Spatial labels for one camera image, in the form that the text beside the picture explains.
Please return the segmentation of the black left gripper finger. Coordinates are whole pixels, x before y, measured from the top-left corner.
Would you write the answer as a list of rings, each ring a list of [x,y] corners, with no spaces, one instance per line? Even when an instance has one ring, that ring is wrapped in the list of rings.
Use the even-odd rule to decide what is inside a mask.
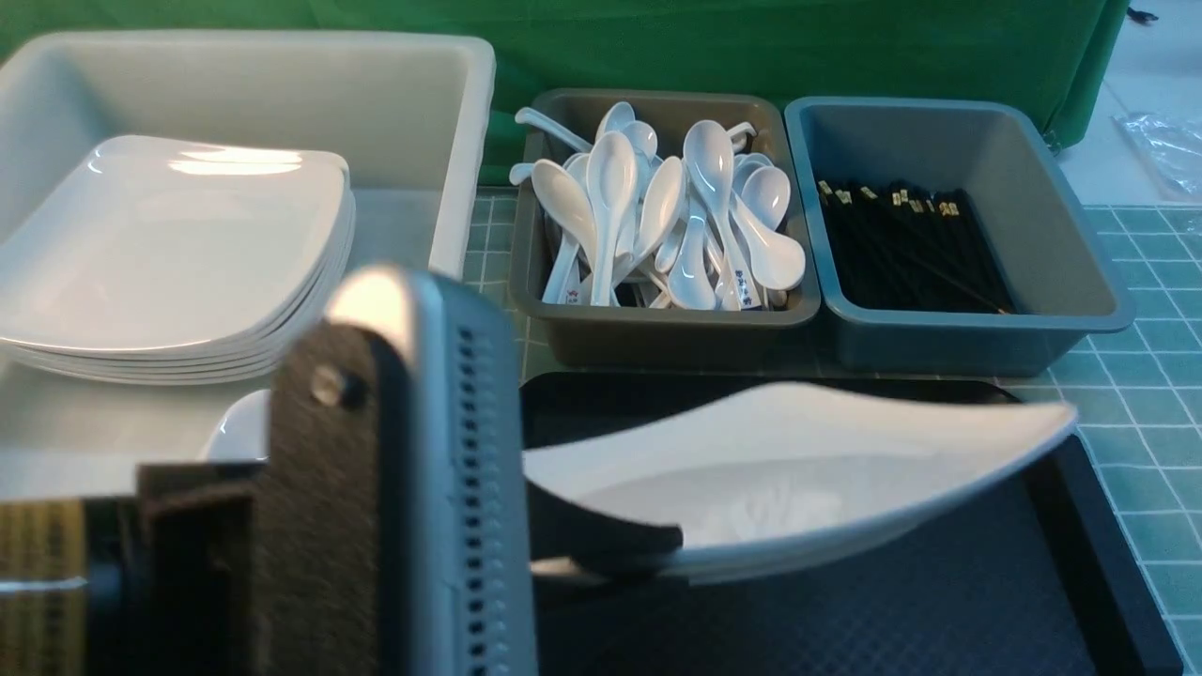
[[[600,575],[657,573],[683,546],[677,524],[648,524],[594,511],[525,481],[530,561],[570,561]]]

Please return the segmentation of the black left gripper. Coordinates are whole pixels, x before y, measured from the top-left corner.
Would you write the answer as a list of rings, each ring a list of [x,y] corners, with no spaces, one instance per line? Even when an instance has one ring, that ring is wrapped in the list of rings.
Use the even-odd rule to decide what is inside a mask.
[[[319,325],[268,410],[264,461],[87,499],[87,675],[385,674],[385,339]]]

